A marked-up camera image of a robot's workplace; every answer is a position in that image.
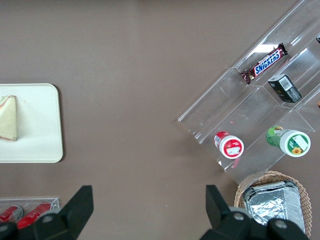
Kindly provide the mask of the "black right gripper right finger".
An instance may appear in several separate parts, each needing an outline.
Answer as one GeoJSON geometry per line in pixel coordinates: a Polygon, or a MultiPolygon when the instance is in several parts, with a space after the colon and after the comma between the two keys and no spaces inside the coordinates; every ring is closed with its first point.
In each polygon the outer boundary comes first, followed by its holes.
{"type": "Polygon", "coordinates": [[[202,240],[247,240],[251,231],[250,218],[231,211],[216,185],[205,189],[205,209],[211,224],[202,240]]]}

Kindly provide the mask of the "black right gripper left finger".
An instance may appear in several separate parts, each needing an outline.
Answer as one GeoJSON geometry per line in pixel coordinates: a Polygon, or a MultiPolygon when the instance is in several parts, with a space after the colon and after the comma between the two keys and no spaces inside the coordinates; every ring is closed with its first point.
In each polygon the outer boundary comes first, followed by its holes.
{"type": "Polygon", "coordinates": [[[18,240],[76,240],[94,211],[93,188],[83,185],[59,210],[42,215],[17,233],[18,240]]]}

